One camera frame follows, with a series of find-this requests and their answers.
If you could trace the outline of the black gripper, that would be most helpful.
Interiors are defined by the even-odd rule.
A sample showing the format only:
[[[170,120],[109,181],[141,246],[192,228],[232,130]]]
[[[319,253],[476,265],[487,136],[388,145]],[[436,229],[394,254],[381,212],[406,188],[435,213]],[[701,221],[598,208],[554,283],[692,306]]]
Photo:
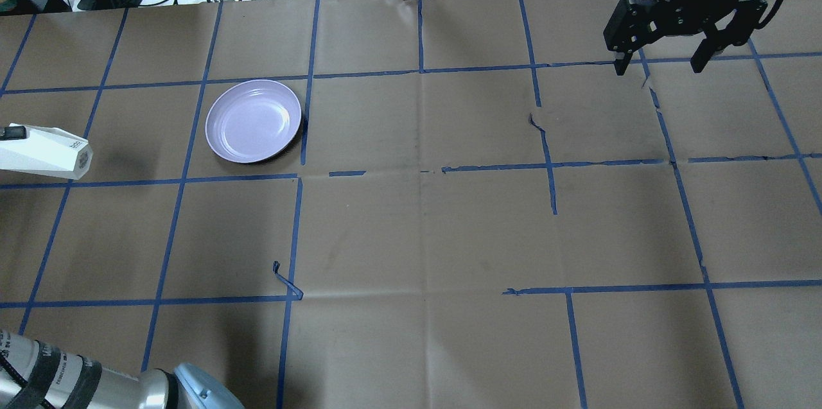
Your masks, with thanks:
[[[731,44],[739,46],[758,28],[766,0],[619,0],[604,29],[614,69],[624,76],[638,49],[663,37],[703,34],[690,58],[694,73]]]

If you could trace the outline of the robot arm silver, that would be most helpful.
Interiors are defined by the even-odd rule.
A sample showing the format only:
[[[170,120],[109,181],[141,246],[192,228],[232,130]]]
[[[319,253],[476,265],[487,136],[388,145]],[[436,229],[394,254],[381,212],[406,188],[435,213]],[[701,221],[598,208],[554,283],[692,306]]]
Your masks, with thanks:
[[[79,180],[88,172],[88,140],[59,128],[2,127],[2,169]],[[3,408],[241,408],[220,381],[196,365],[168,373],[120,373],[81,354],[2,332]]]

